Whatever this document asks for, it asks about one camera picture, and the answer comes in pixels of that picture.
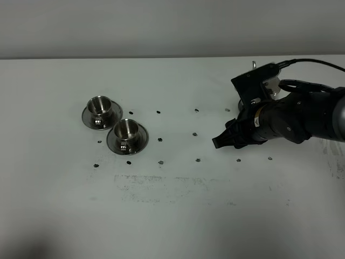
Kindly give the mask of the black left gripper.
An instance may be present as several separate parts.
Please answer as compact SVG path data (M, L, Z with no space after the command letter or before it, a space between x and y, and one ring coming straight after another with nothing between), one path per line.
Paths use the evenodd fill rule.
M284 138L300 144L312 137L306 129L305 105L311 94L289 94L279 100L263 100L245 106L237 120L225 124L226 130L212 139L216 149L233 146L243 147L242 137L249 145L267 140Z

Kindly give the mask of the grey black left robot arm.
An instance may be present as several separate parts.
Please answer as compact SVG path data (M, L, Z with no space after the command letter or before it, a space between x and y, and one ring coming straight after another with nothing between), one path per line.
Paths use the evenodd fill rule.
M330 92L290 93L244 108L213 138L216 148L261 145L284 138L300 144L311 137L344 141L344 88Z

